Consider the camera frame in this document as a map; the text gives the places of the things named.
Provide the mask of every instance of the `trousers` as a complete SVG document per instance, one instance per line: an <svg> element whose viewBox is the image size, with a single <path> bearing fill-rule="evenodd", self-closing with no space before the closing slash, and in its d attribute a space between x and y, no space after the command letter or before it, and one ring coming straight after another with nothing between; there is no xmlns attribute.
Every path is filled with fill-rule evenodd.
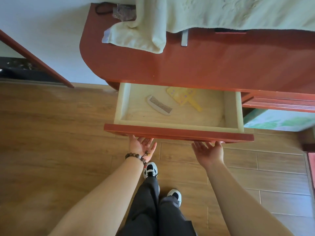
<svg viewBox="0 0 315 236"><path fill-rule="evenodd" d="M140 185L131 204L126 223L118 236L196 236L191 221L187 221L174 196L158 200L159 185L148 177Z"/></svg>

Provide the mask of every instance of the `hand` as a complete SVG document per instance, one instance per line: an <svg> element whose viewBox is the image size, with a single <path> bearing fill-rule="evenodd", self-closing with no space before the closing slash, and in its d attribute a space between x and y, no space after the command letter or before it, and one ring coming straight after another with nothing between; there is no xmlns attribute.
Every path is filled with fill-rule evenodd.
<svg viewBox="0 0 315 236"><path fill-rule="evenodd" d="M202 142L194 142L191 144L197 161L206 170L209 170L210 166L214 163L223 163L223 147L221 142L215 142L213 147L210 143L206 142L205 146Z"/></svg>
<svg viewBox="0 0 315 236"><path fill-rule="evenodd" d="M149 156L144 156L143 158L146 160L146 162L149 162L156 147L157 143L154 143L151 147L151 143L153 141L153 138L138 138L134 135L129 135L129 151L131 153L139 154L140 156L143 156L146 151L150 153Z"/></svg>

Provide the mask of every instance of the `wooden floor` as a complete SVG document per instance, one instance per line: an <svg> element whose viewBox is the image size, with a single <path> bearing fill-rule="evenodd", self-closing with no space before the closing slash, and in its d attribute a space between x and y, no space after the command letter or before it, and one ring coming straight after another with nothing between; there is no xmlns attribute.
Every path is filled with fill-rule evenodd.
<svg viewBox="0 0 315 236"><path fill-rule="evenodd" d="M47 235L124 160L128 140L104 132L112 90L0 84L0 235ZM252 130L255 142L227 144L240 184L297 236L315 232L305 158L291 132ZM158 140L161 193L177 188L199 235L229 235L205 171L189 143Z"/></svg>

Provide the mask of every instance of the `wooden door frame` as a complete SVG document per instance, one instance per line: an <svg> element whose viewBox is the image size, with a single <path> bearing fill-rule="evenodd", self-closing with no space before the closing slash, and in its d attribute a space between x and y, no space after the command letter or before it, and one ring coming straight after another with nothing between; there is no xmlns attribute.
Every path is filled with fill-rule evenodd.
<svg viewBox="0 0 315 236"><path fill-rule="evenodd" d="M14 39L12 39L10 36L8 36L2 30L0 30L0 41L5 43L7 46L11 47L13 50L18 52L20 55L23 55L31 63L35 64L41 70L45 71L47 74L49 74L53 78L57 79L58 81L60 81L64 85L66 85L67 87L74 88L74 86L68 80L66 80L64 77L62 77L56 71L54 71L51 67L49 67L44 62L42 62L39 58L37 58L35 55L33 55L31 52L29 52L23 46L21 46L18 42L16 42Z"/></svg>

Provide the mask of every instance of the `folded towel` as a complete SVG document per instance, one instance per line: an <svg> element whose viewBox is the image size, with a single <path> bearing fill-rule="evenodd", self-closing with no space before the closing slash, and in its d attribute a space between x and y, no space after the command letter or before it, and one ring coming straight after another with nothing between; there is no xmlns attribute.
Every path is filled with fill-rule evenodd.
<svg viewBox="0 0 315 236"><path fill-rule="evenodd" d="M102 42L159 54L167 31L192 27L314 31L314 7L315 0L136 0L136 20L113 25Z"/></svg>

